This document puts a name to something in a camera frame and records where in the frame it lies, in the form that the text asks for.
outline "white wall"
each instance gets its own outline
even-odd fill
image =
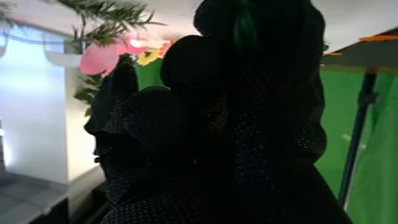
[[[68,145],[68,180],[74,181],[99,166],[95,163],[95,137],[84,130],[88,105],[74,97],[83,84],[77,69],[67,69],[67,145]]]
[[[13,34],[43,38],[29,28],[15,29]],[[6,167],[59,183],[68,182],[65,91],[65,69],[51,64],[43,46],[11,40],[0,58]]]

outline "yellow flower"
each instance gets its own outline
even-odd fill
[[[150,55],[146,55],[146,53],[143,53],[139,55],[139,65],[148,66],[159,59],[159,55],[161,55],[161,49],[154,50],[154,52],[150,53]]]

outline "green panel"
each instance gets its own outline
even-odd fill
[[[374,130],[360,153],[349,213],[358,224],[398,223],[398,76],[379,76]]]
[[[363,77],[363,74],[356,73],[322,72],[328,102],[322,121],[328,131],[328,153],[317,166],[337,194],[351,146]]]
[[[164,82],[161,79],[162,63],[164,60],[159,59],[148,66],[136,66],[141,90],[152,86],[164,86]]]

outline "floor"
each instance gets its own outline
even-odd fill
[[[0,223],[27,224],[67,199],[61,184],[0,174]]]

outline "pink flower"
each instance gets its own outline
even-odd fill
[[[81,71],[86,75],[109,76],[116,69],[120,62],[120,55],[132,54],[139,55],[146,52],[148,47],[134,47],[130,44],[132,37],[116,39],[116,43],[102,47],[97,43],[91,44],[84,52]]]

